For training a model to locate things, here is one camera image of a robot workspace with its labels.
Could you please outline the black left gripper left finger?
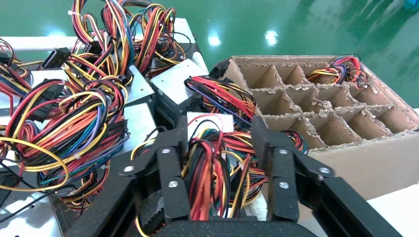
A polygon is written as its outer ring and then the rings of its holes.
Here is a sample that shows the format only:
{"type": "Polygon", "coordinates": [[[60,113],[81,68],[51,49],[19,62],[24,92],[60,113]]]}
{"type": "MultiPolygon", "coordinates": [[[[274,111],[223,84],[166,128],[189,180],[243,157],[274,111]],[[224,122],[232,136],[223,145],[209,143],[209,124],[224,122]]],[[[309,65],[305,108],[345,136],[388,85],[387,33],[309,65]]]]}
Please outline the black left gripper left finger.
{"type": "Polygon", "coordinates": [[[70,237],[127,237],[140,204],[160,190],[166,219],[186,220],[189,202],[181,178],[181,162],[186,155],[187,117],[177,126],[161,132],[149,151],[118,165],[94,204],[69,229],[70,237]]]}

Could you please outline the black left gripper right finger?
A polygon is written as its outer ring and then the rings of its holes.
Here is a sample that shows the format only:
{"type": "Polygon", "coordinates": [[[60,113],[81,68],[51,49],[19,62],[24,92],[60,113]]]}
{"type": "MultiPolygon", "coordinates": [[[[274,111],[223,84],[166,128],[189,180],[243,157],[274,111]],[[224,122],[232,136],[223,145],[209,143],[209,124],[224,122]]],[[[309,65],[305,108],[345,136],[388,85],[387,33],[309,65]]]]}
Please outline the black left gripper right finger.
{"type": "Polygon", "coordinates": [[[252,119],[251,142],[269,180],[270,222],[297,223],[303,204],[330,237],[399,236],[331,167],[299,151],[288,135],[269,129],[259,116],[252,119]]]}

